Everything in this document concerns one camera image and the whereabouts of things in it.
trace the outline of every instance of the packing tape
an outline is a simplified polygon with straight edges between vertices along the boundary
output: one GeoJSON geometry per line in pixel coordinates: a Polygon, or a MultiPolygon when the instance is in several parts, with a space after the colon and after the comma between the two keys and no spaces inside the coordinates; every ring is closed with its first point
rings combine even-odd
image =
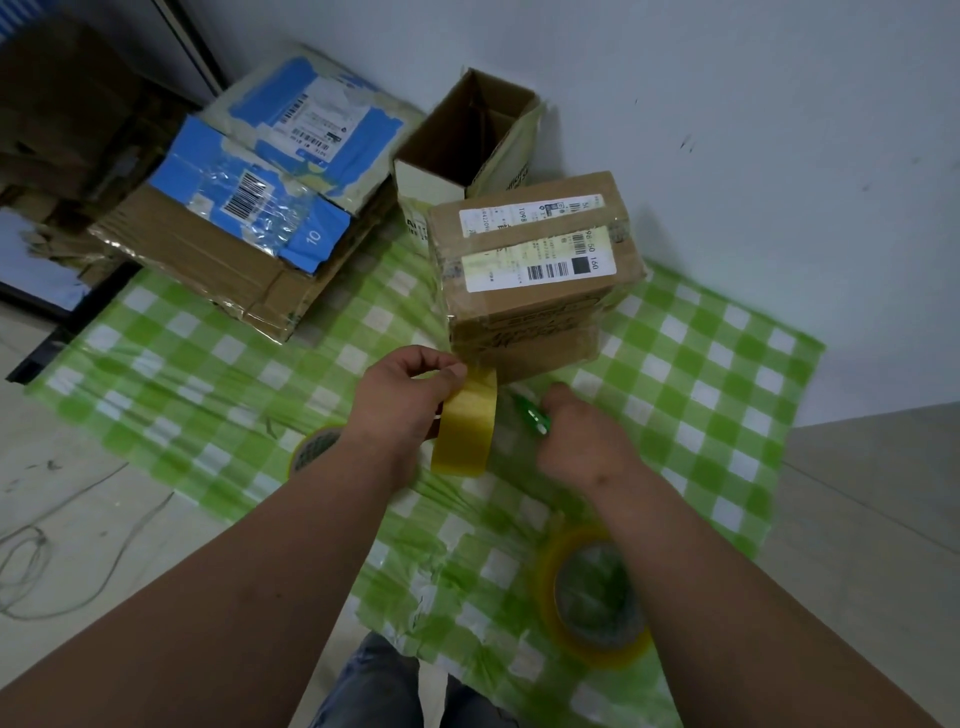
{"type": "Polygon", "coordinates": [[[343,428],[339,426],[321,427],[304,437],[290,458],[290,465],[287,467],[287,477],[292,477],[294,473],[302,470],[332,448],[337,440],[340,439],[340,432],[342,430],[343,428]]]}
{"type": "Polygon", "coordinates": [[[606,647],[575,634],[564,622],[557,602],[557,579],[570,558],[580,550],[611,543],[599,523],[564,528],[540,551],[533,571],[531,591],[540,619],[551,641],[563,651],[594,669],[622,669],[634,662],[651,643],[650,629],[628,635],[623,644],[606,647]]]}
{"type": "Polygon", "coordinates": [[[444,402],[430,470],[477,477],[487,469],[496,416],[496,369],[471,366],[463,388],[444,402]]]}

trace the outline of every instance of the blue box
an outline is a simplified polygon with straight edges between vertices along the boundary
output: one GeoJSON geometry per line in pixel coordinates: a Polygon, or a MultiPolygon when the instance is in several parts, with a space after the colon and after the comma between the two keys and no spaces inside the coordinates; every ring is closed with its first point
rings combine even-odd
{"type": "Polygon", "coordinates": [[[350,216],[268,161],[189,117],[148,180],[223,231],[313,274],[350,216]]]}
{"type": "Polygon", "coordinates": [[[356,215],[423,114],[294,48],[231,86],[201,118],[356,215]]]}

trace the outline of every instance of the wire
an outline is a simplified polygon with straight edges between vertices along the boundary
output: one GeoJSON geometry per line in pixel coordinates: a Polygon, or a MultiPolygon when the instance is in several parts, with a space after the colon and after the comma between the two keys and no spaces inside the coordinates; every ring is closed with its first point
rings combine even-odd
{"type": "Polygon", "coordinates": [[[14,604],[22,601],[23,599],[25,599],[27,596],[30,595],[30,593],[39,583],[40,579],[43,577],[43,574],[46,572],[47,567],[50,565],[50,561],[53,558],[53,544],[50,541],[49,537],[46,535],[43,529],[40,528],[38,524],[44,519],[47,519],[53,514],[62,510],[66,505],[73,502],[78,497],[82,496],[85,493],[89,493],[91,490],[96,488],[101,483],[104,483],[107,480],[110,480],[112,477],[114,477],[116,474],[118,474],[120,471],[126,468],[127,465],[128,463],[124,463],[112,473],[109,473],[108,475],[105,475],[104,477],[100,478],[96,482],[83,487],[81,490],[72,494],[70,497],[65,498],[57,505],[53,506],[52,508],[42,513],[40,516],[35,518],[33,522],[18,526],[11,532],[4,535],[0,535],[0,546],[3,546],[8,542],[13,541],[19,536],[23,536],[22,540],[14,544],[13,547],[10,549],[10,551],[7,553],[7,556],[4,558],[4,560],[0,562],[0,593],[2,593],[3,590],[8,590],[8,589],[15,590],[15,596],[13,596],[7,601],[0,600],[0,615],[3,615],[4,617],[7,617],[9,619],[15,619],[17,621],[41,621],[44,619],[54,619],[56,617],[63,617],[64,615],[68,615],[72,612],[76,612],[80,609],[83,609],[83,607],[85,607],[87,604],[92,602],[94,599],[96,599],[98,596],[100,596],[104,592],[104,589],[107,588],[107,584],[109,583],[110,579],[113,577],[114,572],[117,570],[117,567],[120,564],[120,560],[123,558],[124,553],[127,551],[127,548],[130,546],[133,539],[135,539],[137,535],[139,535],[139,533],[144,529],[144,527],[146,527],[147,523],[149,523],[154,518],[154,516],[156,516],[157,513],[163,510],[166,504],[170,502],[170,500],[174,496],[173,493],[170,493],[170,495],[167,496],[158,505],[154,506],[149,511],[147,511],[147,513],[141,516],[139,521],[137,521],[133,525],[133,528],[131,528],[130,533],[127,535],[127,538],[124,539],[123,544],[120,545],[120,550],[117,551],[117,555],[113,559],[113,563],[110,565],[110,569],[107,572],[107,576],[104,578],[103,582],[96,589],[96,591],[93,592],[93,594],[86,597],[85,599],[82,599],[81,601],[77,602],[72,606],[65,607],[63,609],[58,609],[55,612],[49,612],[46,614],[33,614],[33,615],[17,614],[11,611],[11,607],[14,604]],[[10,581],[10,582],[4,581],[2,577],[5,571],[7,570],[8,565],[12,561],[13,556],[16,554],[16,552],[19,549],[26,547],[27,545],[32,545],[34,547],[34,551],[33,553],[31,553],[30,559],[27,562],[22,575],[20,576],[19,579],[16,579],[14,581],[10,581]]]}

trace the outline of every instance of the green and white checkered cloth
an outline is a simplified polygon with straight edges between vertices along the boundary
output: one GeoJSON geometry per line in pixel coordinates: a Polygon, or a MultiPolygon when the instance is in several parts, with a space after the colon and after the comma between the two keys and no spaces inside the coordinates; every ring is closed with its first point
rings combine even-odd
{"type": "MultiPolygon", "coordinates": [[[[392,218],[279,346],[144,271],[28,388],[110,450],[235,521],[284,481],[300,440],[342,424],[368,365],[445,339],[426,250],[392,218]]],[[[603,324],[599,358],[517,385],[569,382],[741,551],[771,520],[780,455],[823,347],[654,267],[603,324]]],[[[423,449],[428,462],[430,445],[423,449]]],[[[391,505],[348,600],[405,654],[443,667],[540,726],[677,725],[655,651],[590,671],[552,644],[528,591],[547,531],[589,518],[534,467],[536,442],[501,406],[489,470],[422,469],[391,505]]]]}

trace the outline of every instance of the hand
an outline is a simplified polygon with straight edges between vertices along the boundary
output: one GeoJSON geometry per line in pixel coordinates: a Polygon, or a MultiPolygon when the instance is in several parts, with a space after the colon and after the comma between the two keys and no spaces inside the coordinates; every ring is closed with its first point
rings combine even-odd
{"type": "Polygon", "coordinates": [[[467,365],[452,353],[402,347],[370,366],[357,384],[342,440],[399,467],[397,488],[406,487],[417,467],[417,450],[436,437],[440,405],[464,385],[467,365]],[[431,377],[412,377],[439,370],[431,377]]]}
{"type": "Polygon", "coordinates": [[[540,408],[550,418],[550,432],[540,443],[538,467],[576,488],[587,498],[647,470],[623,427],[560,382],[543,397],[540,408]]]}

